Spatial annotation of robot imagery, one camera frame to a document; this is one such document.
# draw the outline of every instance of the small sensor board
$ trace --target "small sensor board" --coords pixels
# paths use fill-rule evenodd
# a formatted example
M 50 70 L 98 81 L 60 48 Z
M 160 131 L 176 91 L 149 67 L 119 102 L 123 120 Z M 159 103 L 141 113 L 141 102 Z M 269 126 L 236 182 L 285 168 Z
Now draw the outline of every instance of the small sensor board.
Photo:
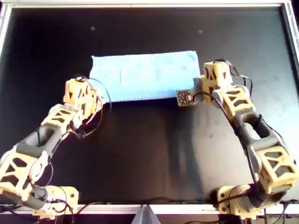
M 177 91 L 178 106 L 193 106 L 193 96 L 191 90 L 179 90 Z

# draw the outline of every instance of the black table surface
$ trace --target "black table surface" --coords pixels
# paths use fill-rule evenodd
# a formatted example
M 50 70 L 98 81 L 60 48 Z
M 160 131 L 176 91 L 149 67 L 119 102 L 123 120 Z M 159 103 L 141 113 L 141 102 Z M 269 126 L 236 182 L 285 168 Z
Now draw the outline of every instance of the black table surface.
M 183 50 L 195 50 L 201 66 L 226 58 L 251 77 L 258 112 L 299 159 L 296 75 L 278 8 L 13 9 L 0 62 L 0 153 L 62 103 L 66 80 L 88 76 L 92 55 Z M 51 184 L 76 187 L 80 203 L 206 200 L 252 182 L 221 111 L 179 108 L 174 98 L 114 103 L 97 133 L 68 137 L 52 163 Z

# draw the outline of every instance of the folded towel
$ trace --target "folded towel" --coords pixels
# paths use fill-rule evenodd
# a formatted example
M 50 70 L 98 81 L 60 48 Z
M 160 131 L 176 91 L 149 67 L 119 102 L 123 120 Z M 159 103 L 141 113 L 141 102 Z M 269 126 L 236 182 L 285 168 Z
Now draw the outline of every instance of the folded towel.
M 193 88 L 193 78 L 200 76 L 195 51 L 92 58 L 90 78 L 105 85 L 112 102 L 175 98 L 176 91 Z M 90 82 L 108 101 L 103 86 Z

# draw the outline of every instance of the metal frame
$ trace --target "metal frame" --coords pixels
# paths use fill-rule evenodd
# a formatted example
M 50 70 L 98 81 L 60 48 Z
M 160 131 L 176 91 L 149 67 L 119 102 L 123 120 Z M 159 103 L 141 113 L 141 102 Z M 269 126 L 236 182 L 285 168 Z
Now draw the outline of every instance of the metal frame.
M 290 0 L 8 0 L 4 1 L 0 12 L 0 55 L 13 8 L 104 8 L 104 7 L 281 7 L 292 50 L 294 65 L 299 74 L 299 32 Z M 90 205 L 82 214 L 136 214 L 140 205 Z M 220 214 L 212 205 L 151 205 L 155 214 Z M 281 214 L 282 205 L 266 209 L 267 214 Z M 32 210 L 20 208 L 19 214 L 30 214 Z M 286 214 L 299 214 L 299 205 L 291 204 Z

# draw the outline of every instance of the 3d-printed robot arm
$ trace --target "3d-printed robot arm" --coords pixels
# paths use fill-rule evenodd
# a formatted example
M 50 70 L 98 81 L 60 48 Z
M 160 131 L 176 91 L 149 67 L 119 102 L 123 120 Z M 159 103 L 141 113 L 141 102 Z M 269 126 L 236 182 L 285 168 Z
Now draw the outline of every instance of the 3d-printed robot arm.
M 102 109 L 104 100 L 87 80 L 78 77 L 65 85 L 64 105 L 52 107 L 38 130 L 7 151 L 0 160 L 0 194 L 16 204 L 34 209 L 33 215 L 55 218 L 75 212 L 78 191 L 74 187 L 39 187 L 35 184 L 59 143 L 82 121 Z
M 225 112 L 249 158 L 254 183 L 220 188 L 217 194 L 219 211 L 242 219 L 255 219 L 261 209 L 277 204 L 294 186 L 299 178 L 295 160 L 283 140 L 255 112 L 247 87 L 232 85 L 229 63 L 213 61 L 206 63 L 204 69 L 205 74 L 194 81 L 192 90 L 177 92 L 178 105 L 194 105 L 198 96 Z

